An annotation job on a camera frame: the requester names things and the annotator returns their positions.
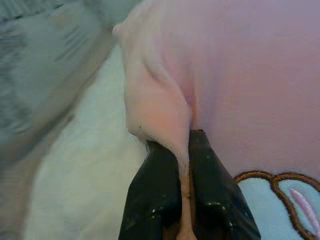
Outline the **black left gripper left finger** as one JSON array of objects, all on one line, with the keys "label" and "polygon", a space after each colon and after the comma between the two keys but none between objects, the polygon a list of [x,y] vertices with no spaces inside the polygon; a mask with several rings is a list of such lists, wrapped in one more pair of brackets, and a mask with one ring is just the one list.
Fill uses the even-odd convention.
[{"label": "black left gripper left finger", "polygon": [[120,240],[175,240],[181,225],[182,194],[175,155],[146,142],[147,156],[129,185]]}]

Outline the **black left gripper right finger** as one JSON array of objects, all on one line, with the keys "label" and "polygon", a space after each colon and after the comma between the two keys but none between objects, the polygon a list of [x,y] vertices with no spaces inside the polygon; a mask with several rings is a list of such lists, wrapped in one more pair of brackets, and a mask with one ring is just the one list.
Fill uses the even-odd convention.
[{"label": "black left gripper right finger", "polygon": [[259,240],[248,203],[203,130],[189,135],[191,223],[198,240]]}]

